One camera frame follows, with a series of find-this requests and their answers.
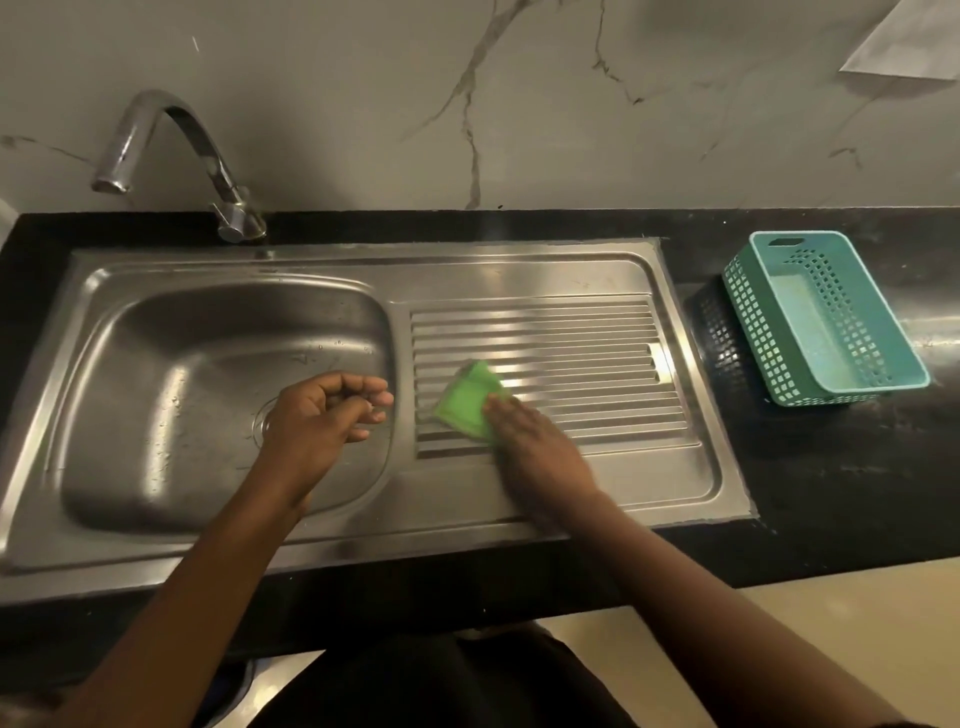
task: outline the basket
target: basket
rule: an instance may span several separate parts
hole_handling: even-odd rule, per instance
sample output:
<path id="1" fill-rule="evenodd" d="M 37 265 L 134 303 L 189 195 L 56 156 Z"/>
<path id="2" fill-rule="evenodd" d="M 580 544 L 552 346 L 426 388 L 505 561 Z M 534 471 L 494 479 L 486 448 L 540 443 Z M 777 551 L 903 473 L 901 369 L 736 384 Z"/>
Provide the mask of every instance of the basket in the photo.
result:
<path id="1" fill-rule="evenodd" d="M 754 232 L 723 278 L 777 404 L 854 402 L 929 384 L 846 235 Z"/>

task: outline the faucet handle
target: faucet handle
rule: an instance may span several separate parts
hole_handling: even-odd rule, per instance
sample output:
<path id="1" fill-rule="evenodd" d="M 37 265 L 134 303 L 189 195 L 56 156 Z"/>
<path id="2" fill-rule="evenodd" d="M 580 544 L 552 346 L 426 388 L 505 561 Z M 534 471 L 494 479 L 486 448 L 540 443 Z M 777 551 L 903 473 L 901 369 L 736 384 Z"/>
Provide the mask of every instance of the faucet handle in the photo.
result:
<path id="1" fill-rule="evenodd" d="M 267 224 L 259 214 L 250 208 L 250 203 L 247 201 L 247 190 L 240 187 L 238 191 L 242 195 L 242 202 L 221 202 L 210 205 L 220 221 L 217 233 L 228 243 L 256 240 L 267 234 Z"/>

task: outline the white marble backsplash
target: white marble backsplash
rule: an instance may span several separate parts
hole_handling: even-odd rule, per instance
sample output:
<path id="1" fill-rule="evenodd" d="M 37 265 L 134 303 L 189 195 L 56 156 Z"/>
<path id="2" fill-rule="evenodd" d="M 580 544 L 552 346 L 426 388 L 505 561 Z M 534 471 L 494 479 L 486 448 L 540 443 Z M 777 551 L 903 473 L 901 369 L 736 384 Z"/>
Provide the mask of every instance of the white marble backsplash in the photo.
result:
<path id="1" fill-rule="evenodd" d="M 32 0 L 0 9 L 0 198 L 197 209 L 199 113 L 268 209 L 956 205 L 960 90 L 838 74 L 894 0 Z"/>

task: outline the white paper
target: white paper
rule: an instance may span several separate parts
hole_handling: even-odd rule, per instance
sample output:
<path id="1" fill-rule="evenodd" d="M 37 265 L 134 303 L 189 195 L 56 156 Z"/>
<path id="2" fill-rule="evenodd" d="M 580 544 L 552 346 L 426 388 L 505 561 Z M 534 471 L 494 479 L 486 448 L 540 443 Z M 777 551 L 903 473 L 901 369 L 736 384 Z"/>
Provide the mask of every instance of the white paper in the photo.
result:
<path id="1" fill-rule="evenodd" d="M 900 0 L 841 71 L 960 78 L 960 0 Z"/>

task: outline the granite countertop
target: granite countertop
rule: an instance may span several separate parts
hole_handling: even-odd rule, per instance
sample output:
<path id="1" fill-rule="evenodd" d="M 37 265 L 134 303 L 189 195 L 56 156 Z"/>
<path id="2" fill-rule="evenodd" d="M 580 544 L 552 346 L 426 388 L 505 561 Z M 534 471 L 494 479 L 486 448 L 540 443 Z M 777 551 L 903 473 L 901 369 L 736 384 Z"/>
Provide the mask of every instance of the granite countertop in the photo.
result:
<path id="1" fill-rule="evenodd" d="M 960 208 L 281 213 L 269 242 L 658 236 L 758 518 L 660 533 L 735 587 L 960 555 Z M 70 252 L 222 245 L 205 213 L 25 215 L 0 252 L 0 425 Z M 762 380 L 719 274 L 756 230 L 840 230 L 930 371 L 925 390 L 787 410 Z M 0 609 L 0 692 L 88 673 L 151 591 Z M 438 632 L 622 603 L 570 542 L 264 578 L 242 658 L 395 631 Z"/>

